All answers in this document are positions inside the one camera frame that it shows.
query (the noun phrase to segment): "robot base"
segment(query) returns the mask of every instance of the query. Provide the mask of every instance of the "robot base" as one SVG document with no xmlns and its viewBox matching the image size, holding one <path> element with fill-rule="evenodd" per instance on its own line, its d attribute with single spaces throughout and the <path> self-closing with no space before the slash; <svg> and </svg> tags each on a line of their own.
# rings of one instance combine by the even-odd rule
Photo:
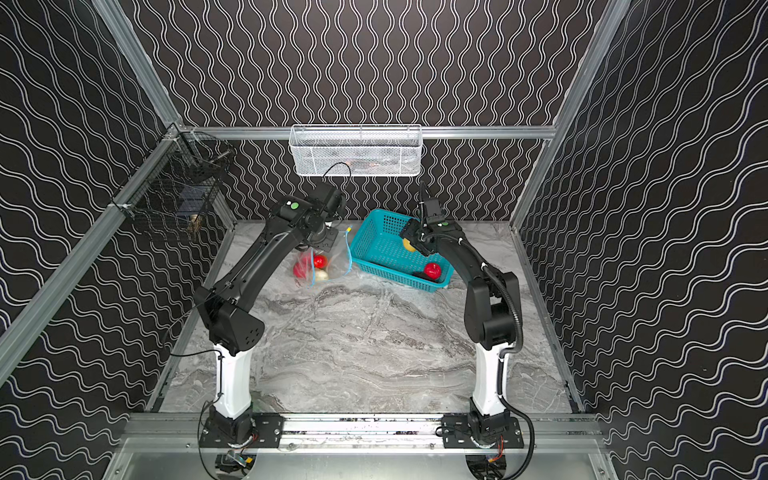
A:
<svg viewBox="0 0 768 480">
<path fill-rule="evenodd" d="M 246 410 L 236 419 L 228 419 L 211 407 L 200 434 L 201 448 L 234 448 L 245 445 L 254 448 L 276 449 L 283 436 L 285 419 L 276 413 L 253 413 Z"/>
</svg>

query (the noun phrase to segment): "black cable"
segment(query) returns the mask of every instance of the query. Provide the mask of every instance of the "black cable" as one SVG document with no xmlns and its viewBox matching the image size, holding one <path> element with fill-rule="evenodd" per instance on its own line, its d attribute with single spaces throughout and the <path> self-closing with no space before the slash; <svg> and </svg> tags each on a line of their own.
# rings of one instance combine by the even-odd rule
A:
<svg viewBox="0 0 768 480">
<path fill-rule="evenodd" d="M 221 378 L 222 365 L 224 364 L 224 362 L 221 361 L 223 358 L 223 355 L 218 350 L 206 350 L 205 352 L 198 352 L 198 353 L 207 353 L 207 352 L 219 353 L 219 378 Z M 203 461 L 203 452 L 200 450 L 200 426 L 203 424 L 203 412 L 205 412 L 205 409 L 213 405 L 214 403 L 218 402 L 219 399 L 224 395 L 224 392 L 221 391 L 221 386 L 222 385 L 219 384 L 219 392 L 216 394 L 216 398 L 212 402 L 208 402 L 207 400 L 203 402 L 203 408 L 200 410 L 200 417 L 197 419 L 197 455 L 200 456 L 200 463 L 203 465 L 203 470 L 205 470 L 208 476 L 211 477 L 213 480 L 219 480 L 219 479 L 210 474 L 210 472 L 208 471 L 208 467 L 205 466 L 205 462 Z"/>
<path fill-rule="evenodd" d="M 515 346 L 509 350 L 512 353 L 517 353 L 523 349 L 523 322 L 520 320 L 520 316 L 518 316 L 518 313 L 515 310 L 515 304 L 512 302 L 512 296 L 507 291 L 504 282 L 502 282 L 502 280 L 495 274 L 491 273 L 491 271 L 488 269 L 488 265 L 484 267 L 484 270 L 485 273 L 488 274 L 488 278 L 490 278 L 493 284 L 496 285 L 498 291 L 502 293 L 502 298 L 507 303 L 507 305 L 509 305 L 509 312 L 512 314 L 512 318 L 515 319 L 515 321 L 512 322 L 515 325 Z"/>
<path fill-rule="evenodd" d="M 498 361 L 501 363 L 501 365 L 498 366 L 498 372 L 496 373 L 496 395 L 498 395 L 498 399 L 501 400 L 502 405 L 504 405 L 507 410 L 514 413 L 518 417 L 522 417 L 525 420 L 525 423 L 528 424 L 528 454 L 525 456 L 525 460 L 523 460 L 522 465 L 520 465 L 520 468 L 518 468 L 515 473 L 508 477 L 500 478 L 500 480 L 515 480 L 515 478 L 522 475 L 522 472 L 524 472 L 525 469 L 528 468 L 528 465 L 531 463 L 531 458 L 533 457 L 533 449 L 536 445 L 536 438 L 531 418 L 520 410 L 517 410 L 514 406 L 507 402 L 506 398 L 504 398 L 504 389 L 502 388 L 504 385 L 504 358 L 509 353 L 513 353 L 513 351 L 514 350 L 512 348 L 506 348 L 498 353 Z"/>
<path fill-rule="evenodd" d="M 184 319 L 184 317 L 186 317 L 187 315 L 189 315 L 190 313 L 192 313 L 192 310 L 195 310 L 197 307 L 199 307 L 199 306 L 200 306 L 200 305 L 202 305 L 203 303 L 205 303 L 205 300 L 203 300 L 202 302 L 200 302 L 200 303 L 198 303 L 198 304 L 196 304 L 196 305 L 193 305 L 193 306 L 192 306 L 192 307 L 191 307 L 189 310 L 187 310 L 186 312 L 182 313 L 182 314 L 181 314 L 181 316 L 180 316 L 179 318 L 177 318 L 177 319 L 173 320 L 173 321 L 170 323 L 170 325 L 168 326 L 168 329 L 167 329 L 167 330 L 165 331 L 165 333 L 163 334 L 163 339 L 160 341 L 160 347 L 161 347 L 161 348 L 162 348 L 162 347 L 163 347 L 163 345 L 165 344 L 165 339 L 166 339 L 166 338 L 168 338 L 168 334 L 170 333 L 171 329 L 173 329 L 174 325 L 176 325 L 176 323 L 177 323 L 177 322 L 179 322 L 180 320 Z"/>
<path fill-rule="evenodd" d="M 195 355 L 200 355 L 201 353 L 209 353 L 209 352 L 216 352 L 216 353 L 218 353 L 219 351 L 218 350 L 214 350 L 214 349 L 210 349 L 210 350 L 203 350 L 202 352 L 186 353 L 184 355 L 177 355 L 175 353 L 171 353 L 170 356 L 179 356 L 179 357 L 195 356 Z"/>
<path fill-rule="evenodd" d="M 205 470 L 208 476 L 213 480 L 219 480 L 217 477 L 211 475 L 211 473 L 208 471 L 208 467 L 205 466 L 205 462 L 203 461 L 203 451 L 200 450 L 200 424 L 203 422 L 203 413 L 205 412 L 205 409 L 208 408 L 208 406 L 208 401 L 203 402 L 203 408 L 200 410 L 200 418 L 197 419 L 197 454 L 200 456 L 200 463 L 202 464 L 203 470 Z"/>
<path fill-rule="evenodd" d="M 348 163 L 346 163 L 346 162 L 336 162 L 333 165 L 331 165 L 330 167 L 328 167 L 328 170 L 326 170 L 326 173 L 323 174 L 323 180 L 326 179 L 326 176 L 328 175 L 328 172 L 330 172 L 331 169 L 334 168 L 336 165 L 344 165 L 344 166 L 346 166 L 346 169 L 349 170 L 349 176 L 346 178 L 346 180 L 344 180 L 344 183 L 341 186 L 342 191 L 346 192 L 346 186 L 349 183 L 349 179 L 352 178 L 352 167 L 350 167 Z M 344 203 L 345 203 L 344 210 L 348 210 L 349 209 L 349 205 L 347 205 L 347 202 L 344 202 Z M 339 225 L 344 223 L 346 221 L 346 218 L 347 218 L 346 216 L 344 218 L 340 217 L 339 218 Z"/>
<path fill-rule="evenodd" d="M 328 170 L 326 170 L 326 173 L 323 174 L 323 180 L 326 179 L 326 176 L 328 175 L 328 172 L 330 172 L 331 169 L 334 168 L 336 165 L 346 165 L 346 169 L 349 170 L 349 176 L 350 177 L 352 176 L 352 167 L 350 167 L 348 163 L 346 163 L 346 162 L 336 162 L 333 165 L 331 165 L 330 167 L 328 167 Z"/>
</svg>

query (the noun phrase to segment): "wavy line wallpaper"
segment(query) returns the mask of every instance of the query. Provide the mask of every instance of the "wavy line wallpaper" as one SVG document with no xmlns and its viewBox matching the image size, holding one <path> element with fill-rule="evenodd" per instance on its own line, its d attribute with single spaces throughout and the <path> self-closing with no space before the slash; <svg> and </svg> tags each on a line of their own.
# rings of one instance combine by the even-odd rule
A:
<svg viewBox="0 0 768 480">
<path fill-rule="evenodd" d="M 184 123 L 554 123 L 605 0 L 122 0 Z"/>
<path fill-rule="evenodd" d="M 308 194 L 316 177 L 300 177 L 286 141 L 243 141 L 222 187 L 235 216 L 264 219 L 284 194 Z M 541 151 L 541 140 L 425 141 L 418 177 L 330 177 L 346 192 L 349 219 L 375 208 L 413 214 L 422 178 L 459 220 L 509 220 Z"/>
<path fill-rule="evenodd" d="M 768 476 L 768 3 L 636 0 L 521 229 L 619 476 Z"/>
<path fill-rule="evenodd" d="M 165 128 L 86 0 L 0 2 L 0 334 Z"/>
<path fill-rule="evenodd" d="M 0 388 L 0 478 L 102 477 L 222 239 L 217 220 L 188 245 L 124 223 Z"/>
</svg>

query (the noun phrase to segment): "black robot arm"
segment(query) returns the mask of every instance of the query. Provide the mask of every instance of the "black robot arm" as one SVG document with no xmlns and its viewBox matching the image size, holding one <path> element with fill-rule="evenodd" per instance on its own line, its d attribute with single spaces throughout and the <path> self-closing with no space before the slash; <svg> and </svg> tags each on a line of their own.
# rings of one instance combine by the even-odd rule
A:
<svg viewBox="0 0 768 480">
<path fill-rule="evenodd" d="M 195 291 L 194 301 L 211 342 L 233 356 L 256 345 L 264 323 L 248 312 L 264 284 L 300 245 L 329 251 L 338 232 L 328 225 L 343 208 L 341 192 L 325 182 L 307 198 L 285 196 L 273 207 L 261 235 L 237 265 L 210 289 Z"/>
<path fill-rule="evenodd" d="M 480 255 L 466 238 L 461 226 L 448 220 L 437 198 L 422 184 L 419 219 L 410 220 L 400 236 L 422 255 L 439 253 L 456 269 L 467 285 L 464 326 L 472 342 L 486 350 L 502 343 L 514 344 L 511 353 L 523 344 L 520 316 L 520 288 L 512 272 L 502 273 Z M 491 304 L 491 298 L 501 302 Z"/>
</svg>

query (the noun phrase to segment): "aluminum frame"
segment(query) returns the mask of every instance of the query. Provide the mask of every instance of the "aluminum frame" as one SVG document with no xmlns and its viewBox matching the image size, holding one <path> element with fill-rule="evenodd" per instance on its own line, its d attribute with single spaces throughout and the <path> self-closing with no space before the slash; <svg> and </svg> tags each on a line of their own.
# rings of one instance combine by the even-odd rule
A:
<svg viewBox="0 0 768 480">
<path fill-rule="evenodd" d="M 180 127 L 182 132 L 200 132 L 213 135 L 221 140 L 285 140 L 290 136 L 291 127 Z M 451 139 L 509 139 L 555 137 L 555 127 L 422 127 L 425 140 Z"/>
<path fill-rule="evenodd" d="M 435 413 L 286 413 L 280 446 L 274 449 L 246 448 L 249 453 L 301 454 L 397 453 L 413 455 L 467 455 L 495 453 L 495 449 L 445 449 L 435 430 L 442 414 Z M 131 453 L 197 454 L 199 413 L 137 413 L 125 426 L 115 458 Z M 594 415 L 531 415 L 536 430 L 537 453 L 601 454 L 602 431 Z M 528 426 L 521 422 L 528 437 Z M 224 453 L 229 447 L 201 449 Z M 522 449 L 508 453 L 523 455 Z"/>
<path fill-rule="evenodd" d="M 557 155 L 560 146 L 571 129 L 571 124 L 573 124 L 576 114 L 581 108 L 581 104 L 584 102 L 590 86 L 592 86 L 594 76 L 603 63 L 603 59 L 608 52 L 608 48 L 611 46 L 621 21 L 629 9 L 630 3 L 631 0 L 610 0 L 605 5 L 600 23 L 594 30 L 594 35 L 590 40 L 589 46 L 587 46 L 587 51 L 584 53 L 581 65 L 576 71 L 576 75 L 574 75 L 574 80 L 571 82 L 568 94 L 563 101 L 558 116 L 555 118 L 554 125 L 557 128 L 557 132 L 539 154 L 533 171 L 528 177 L 525 189 L 520 196 L 520 201 L 515 208 L 515 213 L 512 215 L 510 221 L 513 227 L 519 228 L 525 216 L 528 215 L 528 210 L 530 210 L 539 188 L 544 183 L 555 155 Z"/>
<path fill-rule="evenodd" d="M 208 275 L 205 277 L 205 281 L 203 282 L 203 286 L 205 288 L 211 288 L 214 283 L 216 283 L 219 272 L 221 271 L 221 267 L 224 265 L 224 259 L 227 257 L 227 252 L 229 252 L 229 249 L 232 246 L 232 240 L 234 236 L 234 227 L 231 227 L 227 233 L 224 234 L 224 239 L 221 240 L 221 245 L 219 246 L 219 253 L 216 254 L 216 258 L 210 265 Z M 176 355 L 181 355 L 184 353 L 190 338 L 192 338 L 192 333 L 194 332 L 195 326 L 197 326 L 199 321 L 200 314 L 197 312 L 197 309 L 192 310 L 187 316 L 187 321 L 184 322 L 184 327 L 181 329 L 181 333 L 176 339 L 174 348 L 170 351 L 171 353 Z M 170 381 L 176 374 L 176 369 L 179 367 L 180 361 L 180 357 L 168 357 L 168 361 L 165 363 L 165 367 L 163 367 L 163 371 L 158 378 L 157 385 L 154 387 L 152 395 L 147 401 L 148 411 L 156 412 L 160 408 L 162 401 L 161 403 L 157 403 L 157 401 L 158 399 L 165 397 L 165 394 L 170 387 Z"/>
<path fill-rule="evenodd" d="M 126 204 L 131 200 L 134 192 L 151 174 L 168 149 L 176 145 L 177 135 L 178 129 L 175 126 L 168 128 L 152 153 L 114 197 L 114 203 L 107 205 L 91 228 L 64 258 L 61 265 L 43 283 L 3 336 L 0 336 L 0 384 L 13 373 L 53 315 L 58 312 L 71 291 L 91 268 L 91 264 L 101 254 L 107 242 L 125 221 L 125 215 L 115 204 Z"/>
<path fill-rule="evenodd" d="M 549 312 L 547 311 L 547 303 L 544 301 L 544 297 L 541 295 L 541 290 L 538 288 L 538 281 L 536 280 L 536 275 L 533 273 L 531 262 L 528 260 L 528 254 L 525 251 L 522 238 L 520 238 L 520 233 L 514 227 L 511 227 L 510 230 L 512 235 L 512 243 L 515 245 L 515 250 L 518 253 L 520 265 L 522 266 L 523 273 L 525 274 L 525 280 L 528 283 L 528 289 L 531 291 L 531 296 L 533 296 L 533 303 L 536 305 L 538 317 L 541 319 L 541 324 L 544 327 L 544 335 L 547 337 L 549 348 L 551 349 L 552 356 L 554 357 L 554 364 L 558 367 L 560 377 L 562 377 L 562 379 L 565 381 L 565 384 L 568 388 L 568 393 L 571 394 L 571 398 L 576 404 L 579 412 L 584 412 L 584 400 L 582 400 L 581 395 L 579 394 L 578 390 L 576 390 L 576 383 L 574 381 L 573 373 L 571 373 L 571 369 L 568 367 L 568 363 L 565 361 L 565 354 L 563 353 L 563 348 L 560 345 L 560 340 L 558 339 L 557 334 L 554 332 L 554 324 L 552 323 L 552 318 L 549 316 Z"/>
<path fill-rule="evenodd" d="M 131 69 L 136 74 L 139 85 L 144 89 L 157 116 L 168 127 L 181 123 L 181 115 L 170 99 L 168 90 L 163 86 L 157 71 L 154 69 L 147 52 L 136 36 L 131 20 L 125 15 L 118 0 L 93 0 L 96 12 L 118 44 Z"/>
</svg>

